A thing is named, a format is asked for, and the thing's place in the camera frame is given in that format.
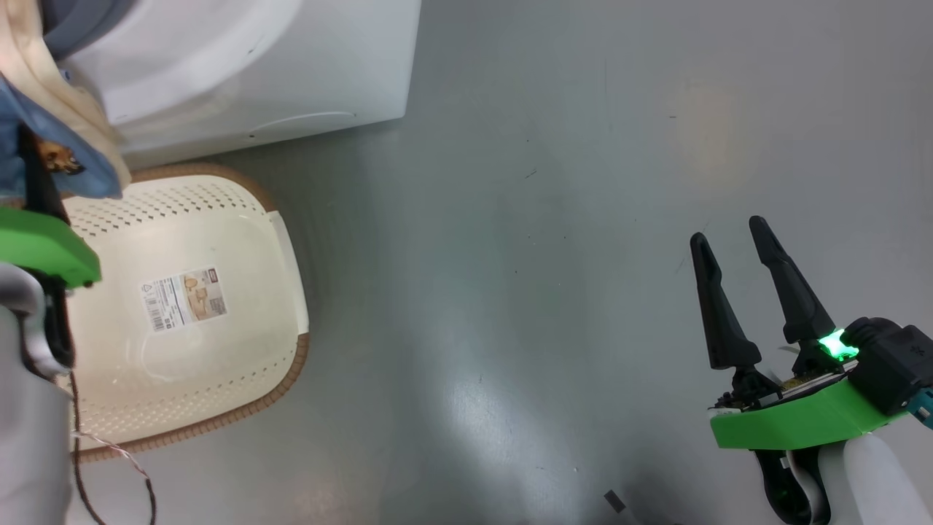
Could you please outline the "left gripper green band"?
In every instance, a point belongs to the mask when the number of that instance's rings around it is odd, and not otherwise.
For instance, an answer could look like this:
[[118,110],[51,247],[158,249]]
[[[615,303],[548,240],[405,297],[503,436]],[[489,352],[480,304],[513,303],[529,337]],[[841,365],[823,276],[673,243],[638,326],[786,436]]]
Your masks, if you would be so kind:
[[37,373],[67,373],[74,366],[74,343],[66,297],[69,290],[98,283],[101,264],[68,224],[29,128],[19,128],[19,156],[26,193],[24,209],[2,209],[2,305],[20,317],[24,362]]

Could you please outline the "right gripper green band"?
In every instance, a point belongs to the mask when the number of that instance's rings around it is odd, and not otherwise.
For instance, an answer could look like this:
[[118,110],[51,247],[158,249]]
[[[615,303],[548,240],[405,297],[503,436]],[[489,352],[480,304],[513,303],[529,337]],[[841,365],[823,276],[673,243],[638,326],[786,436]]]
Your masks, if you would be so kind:
[[[836,332],[835,322],[761,216],[749,218],[757,256],[772,276],[787,343],[816,368],[778,384],[758,369],[721,286],[706,236],[690,237],[710,367],[734,369],[733,389],[710,408],[717,445],[755,455],[765,496],[784,524],[906,524],[907,474],[877,431],[907,414],[907,333]],[[835,333],[856,349],[834,357]]]

